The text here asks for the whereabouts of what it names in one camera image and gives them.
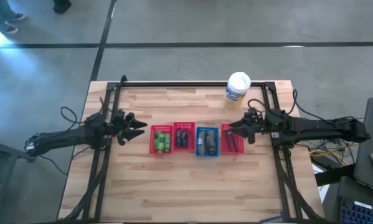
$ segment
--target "disinfecting wipes container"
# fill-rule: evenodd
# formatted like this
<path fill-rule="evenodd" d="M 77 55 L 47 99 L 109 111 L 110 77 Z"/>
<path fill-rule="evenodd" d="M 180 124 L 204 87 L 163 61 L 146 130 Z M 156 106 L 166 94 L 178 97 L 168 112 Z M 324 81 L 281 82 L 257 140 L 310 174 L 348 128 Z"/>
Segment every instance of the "disinfecting wipes container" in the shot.
<path fill-rule="evenodd" d="M 250 89 L 251 79 L 244 72 L 233 73 L 226 87 L 224 105 L 229 109 L 239 108 L 244 96 Z"/>

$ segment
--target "red basket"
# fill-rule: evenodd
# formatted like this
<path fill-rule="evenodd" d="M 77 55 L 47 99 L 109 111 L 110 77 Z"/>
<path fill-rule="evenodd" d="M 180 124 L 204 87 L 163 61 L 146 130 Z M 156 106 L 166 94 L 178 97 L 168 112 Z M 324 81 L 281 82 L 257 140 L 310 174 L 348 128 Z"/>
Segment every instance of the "red basket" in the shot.
<path fill-rule="evenodd" d="M 175 151 L 194 151 L 195 148 L 195 128 L 194 122 L 174 122 L 172 127 L 172 148 Z M 181 128 L 182 130 L 187 129 L 187 147 L 176 146 L 176 130 Z"/>
<path fill-rule="evenodd" d="M 244 154 L 244 139 L 241 136 L 238 136 L 237 134 L 234 134 L 234 133 L 232 133 L 232 135 L 235 139 L 238 152 L 235 151 L 233 147 L 229 149 L 228 142 L 226 140 L 226 133 L 223 132 L 228 129 L 229 129 L 228 124 L 221 124 L 221 140 L 220 140 L 221 153 L 223 154 Z"/>
<path fill-rule="evenodd" d="M 154 148 L 154 133 L 156 131 L 161 131 L 163 134 L 171 134 L 172 135 L 172 126 L 171 125 L 152 125 L 150 130 L 150 146 L 149 146 L 149 153 L 150 154 L 170 154 L 172 151 L 172 143 L 170 143 L 169 152 L 162 152 L 158 153 L 157 150 Z"/>

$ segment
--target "black metal frame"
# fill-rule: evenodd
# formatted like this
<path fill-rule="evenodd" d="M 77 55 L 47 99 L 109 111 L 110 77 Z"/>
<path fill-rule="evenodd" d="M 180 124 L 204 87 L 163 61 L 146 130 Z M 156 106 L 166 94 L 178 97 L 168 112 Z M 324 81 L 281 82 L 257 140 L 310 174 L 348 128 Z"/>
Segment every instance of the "black metal frame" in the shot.
<path fill-rule="evenodd" d="M 159 86 L 165 86 L 165 87 L 191 87 L 191 86 L 221 86 L 221 87 L 226 87 L 227 82 L 126 82 L 126 77 L 123 76 L 121 79 L 121 82 L 119 83 L 108 83 L 106 87 L 106 96 L 105 100 L 103 102 L 102 106 L 102 111 L 103 114 L 107 114 L 108 112 L 108 105 L 109 105 L 109 100 L 111 97 L 111 92 L 112 90 L 115 89 L 115 99 L 113 103 L 113 111 L 116 111 L 118 109 L 118 104 L 120 101 L 120 91 L 121 87 L 159 87 Z M 272 100 L 274 107 L 276 109 L 280 109 L 279 101 L 278 101 L 278 96 L 276 92 L 276 86 L 274 82 L 253 82 L 251 83 L 251 87 L 259 87 L 262 89 L 262 95 L 263 95 L 263 100 L 264 104 L 266 107 L 266 110 L 270 109 L 270 99 L 268 97 L 268 91 L 271 92 L 272 95 Z M 284 174 L 287 175 L 287 179 L 289 182 L 289 185 L 291 183 L 291 186 L 295 189 L 296 192 L 296 182 L 295 182 L 295 176 L 293 172 L 293 166 L 291 164 L 291 158 L 290 154 L 287 153 L 285 150 L 284 152 L 284 158 L 285 158 L 285 164 L 286 164 L 286 172 L 284 171 L 280 159 L 280 148 L 278 147 L 276 140 L 277 137 L 274 136 L 273 134 L 270 135 L 271 138 L 271 144 L 272 144 L 272 149 L 273 149 L 273 159 L 275 161 L 275 168 L 276 168 L 276 174 L 278 177 L 278 183 L 279 183 L 279 189 L 280 189 L 280 197 L 281 197 L 281 202 L 282 202 L 282 209 L 284 213 L 284 219 L 285 220 L 290 220 L 292 219 L 290 215 L 290 208 L 288 204 L 288 197 L 286 193 L 286 184 L 284 181 Z M 95 207 L 95 214 L 93 218 L 89 218 L 89 213 L 90 213 L 90 204 L 91 204 L 91 198 L 92 198 L 92 193 L 95 191 L 96 187 L 93 188 L 93 183 L 97 181 L 97 169 L 98 169 L 98 160 L 101 151 L 95 151 L 93 155 L 93 160 L 92 160 L 92 167 L 90 171 L 90 178 L 89 178 L 89 183 L 88 183 L 88 190 L 87 193 L 84 195 L 84 197 L 87 195 L 87 202 L 83 206 L 83 214 L 82 214 L 82 219 L 80 220 L 57 220 L 56 222 L 50 222 L 50 223 L 98 223 L 100 221 L 100 215 L 102 212 L 102 205 L 103 205 L 103 197 L 104 197 L 104 191 L 105 191 L 105 182 L 106 182 L 106 175 L 107 175 L 107 170 L 108 170 L 108 163 L 109 163 L 109 158 L 110 158 L 110 151 L 111 151 L 111 139 L 108 142 L 108 147 L 104 150 L 104 158 L 102 162 L 102 168 L 100 170 L 100 174 L 102 173 L 102 176 L 100 176 L 100 181 L 99 181 L 99 190 L 98 190 L 98 196 L 97 196 L 97 205 Z M 301 212 L 301 205 L 298 203 L 297 198 L 292 194 L 291 195 L 293 198 L 293 205 L 295 208 L 295 214 L 296 214 L 296 219 L 297 220 L 302 220 L 302 212 Z"/>

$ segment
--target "white lid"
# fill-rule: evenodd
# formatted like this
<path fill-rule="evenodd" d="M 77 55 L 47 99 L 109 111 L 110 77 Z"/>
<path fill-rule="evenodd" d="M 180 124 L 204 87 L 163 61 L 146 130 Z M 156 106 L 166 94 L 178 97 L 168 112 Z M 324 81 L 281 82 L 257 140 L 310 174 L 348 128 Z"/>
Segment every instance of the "white lid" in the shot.
<path fill-rule="evenodd" d="M 244 72 L 235 72 L 230 76 L 229 84 L 236 91 L 245 91 L 250 88 L 251 79 Z"/>

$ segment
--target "green object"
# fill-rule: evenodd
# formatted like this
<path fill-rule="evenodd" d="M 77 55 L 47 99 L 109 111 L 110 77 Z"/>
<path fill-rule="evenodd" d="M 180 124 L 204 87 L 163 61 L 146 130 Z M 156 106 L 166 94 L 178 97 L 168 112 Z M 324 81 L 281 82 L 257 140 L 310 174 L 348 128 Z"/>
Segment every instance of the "green object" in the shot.
<path fill-rule="evenodd" d="M 166 135 L 159 133 L 159 142 L 157 143 L 157 152 L 158 153 L 163 152 L 165 142 L 166 142 Z"/>
<path fill-rule="evenodd" d="M 161 134 L 161 131 L 156 131 L 154 133 L 154 149 L 157 150 L 157 144 L 159 144 L 159 134 Z"/>
<path fill-rule="evenodd" d="M 164 134 L 164 135 L 166 137 L 166 141 L 165 141 L 165 144 L 164 144 L 164 151 L 169 152 L 169 150 L 171 148 L 171 135 L 170 134 Z"/>

